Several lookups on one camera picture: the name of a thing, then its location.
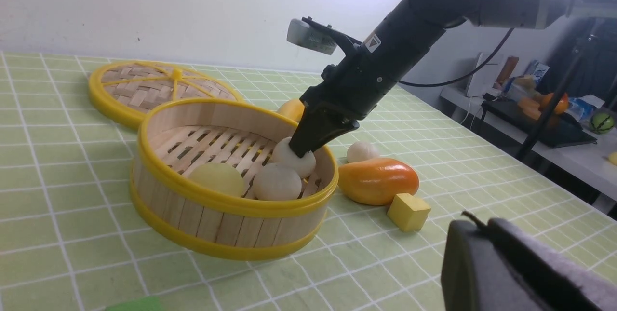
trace white bun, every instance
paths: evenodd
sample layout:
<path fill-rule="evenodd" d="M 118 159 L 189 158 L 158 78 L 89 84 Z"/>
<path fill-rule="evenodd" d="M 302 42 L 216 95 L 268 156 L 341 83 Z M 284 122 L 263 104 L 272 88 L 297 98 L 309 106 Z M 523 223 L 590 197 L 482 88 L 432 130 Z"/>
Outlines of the white bun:
<path fill-rule="evenodd" d="M 262 201 L 297 199 L 301 191 L 302 180 L 298 174 L 279 163 L 267 164 L 253 179 L 253 194 Z"/>
<path fill-rule="evenodd" d="M 289 148 L 289 140 L 291 140 L 291 137 L 285 137 L 276 145 L 270 160 L 273 163 L 280 163 L 292 168 L 300 178 L 309 177 L 315 170 L 315 155 L 312 151 L 308 151 L 304 157 L 298 158 Z"/>
<path fill-rule="evenodd" d="M 353 142 L 347 153 L 349 163 L 363 162 L 373 158 L 379 158 L 379 150 L 370 142 Z"/>

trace wooden block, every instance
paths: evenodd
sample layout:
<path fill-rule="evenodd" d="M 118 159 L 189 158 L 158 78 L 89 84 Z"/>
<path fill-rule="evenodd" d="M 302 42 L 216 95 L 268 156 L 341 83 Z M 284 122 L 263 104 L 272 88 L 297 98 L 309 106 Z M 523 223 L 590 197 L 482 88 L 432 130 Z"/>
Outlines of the wooden block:
<path fill-rule="evenodd" d="M 495 82 L 497 82 L 498 84 L 505 84 L 505 82 L 510 78 L 510 76 L 512 75 L 512 72 L 514 72 L 514 69 L 516 67 L 516 65 L 518 64 L 518 57 L 515 56 L 509 56 L 508 59 L 505 61 L 505 64 L 503 65 L 502 71 L 499 73 L 497 79 L 495 80 Z"/>
<path fill-rule="evenodd" d="M 388 217 L 401 231 L 420 230 L 424 225 L 430 205 L 411 194 L 397 194 L 388 210 Z"/>

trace green object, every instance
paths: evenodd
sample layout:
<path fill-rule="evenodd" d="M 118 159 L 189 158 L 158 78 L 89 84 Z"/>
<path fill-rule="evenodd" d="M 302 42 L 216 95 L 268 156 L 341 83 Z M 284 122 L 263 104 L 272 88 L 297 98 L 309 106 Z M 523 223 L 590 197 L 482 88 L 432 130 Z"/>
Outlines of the green object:
<path fill-rule="evenodd" d="M 106 311 L 164 311 L 158 297 L 145 297 L 140 300 L 110 306 Z"/>
<path fill-rule="evenodd" d="M 596 134 L 606 134 L 615 126 L 615 118 L 608 113 L 596 113 L 589 122 L 591 131 Z"/>

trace yellow fruit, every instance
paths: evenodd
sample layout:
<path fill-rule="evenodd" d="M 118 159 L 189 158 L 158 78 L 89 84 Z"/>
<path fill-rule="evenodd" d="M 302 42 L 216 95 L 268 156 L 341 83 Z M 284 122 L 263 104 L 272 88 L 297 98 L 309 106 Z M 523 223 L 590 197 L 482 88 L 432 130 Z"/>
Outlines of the yellow fruit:
<path fill-rule="evenodd" d="M 287 118 L 300 122 L 302 114 L 304 113 L 304 104 L 300 99 L 291 99 L 276 111 L 279 115 L 286 116 Z"/>
<path fill-rule="evenodd" d="M 617 151 L 608 156 L 608 161 L 611 162 L 614 166 L 617 166 Z"/>

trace green checkered tablecloth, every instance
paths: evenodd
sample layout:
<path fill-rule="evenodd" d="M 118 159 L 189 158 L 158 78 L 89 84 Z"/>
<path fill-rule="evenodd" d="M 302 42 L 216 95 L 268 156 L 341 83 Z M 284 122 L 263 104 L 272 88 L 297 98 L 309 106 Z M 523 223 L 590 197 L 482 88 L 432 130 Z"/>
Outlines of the green checkered tablecloth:
<path fill-rule="evenodd" d="M 290 257 L 234 262 L 192 253 L 135 213 L 135 132 L 91 107 L 106 58 L 0 58 L 0 310 L 94 311 L 157 295 L 168 311 L 441 310 L 446 230 L 463 208 L 513 223 L 617 283 L 617 226 L 401 88 L 330 148 L 356 140 L 413 166 L 432 206 L 421 232 L 337 193 L 318 236 Z M 276 109 L 316 74 L 189 65 Z"/>

